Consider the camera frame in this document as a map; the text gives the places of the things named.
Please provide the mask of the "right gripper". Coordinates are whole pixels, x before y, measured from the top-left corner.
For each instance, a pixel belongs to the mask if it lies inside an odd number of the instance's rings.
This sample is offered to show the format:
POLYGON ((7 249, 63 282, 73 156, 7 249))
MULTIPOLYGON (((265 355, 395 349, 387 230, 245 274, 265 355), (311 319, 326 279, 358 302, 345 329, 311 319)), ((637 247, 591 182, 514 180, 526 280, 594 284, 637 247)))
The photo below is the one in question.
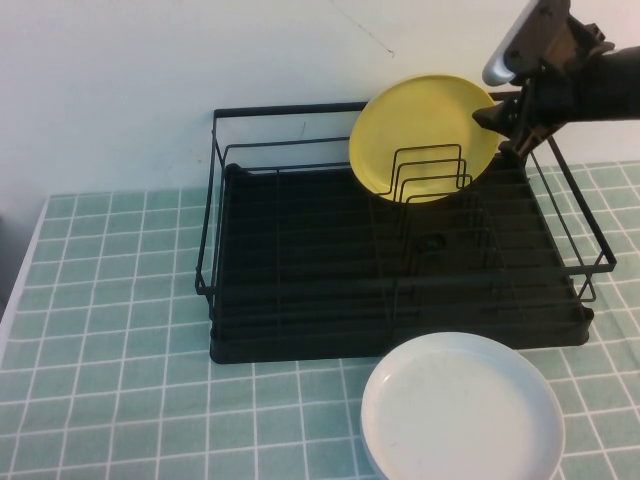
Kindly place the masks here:
POLYGON ((499 152, 523 161, 547 137, 570 122, 598 121, 613 116, 615 78, 611 58, 615 44, 595 24, 583 24, 567 9, 534 9, 514 39, 524 47, 522 105, 510 96, 473 112, 483 129, 513 139, 499 152))

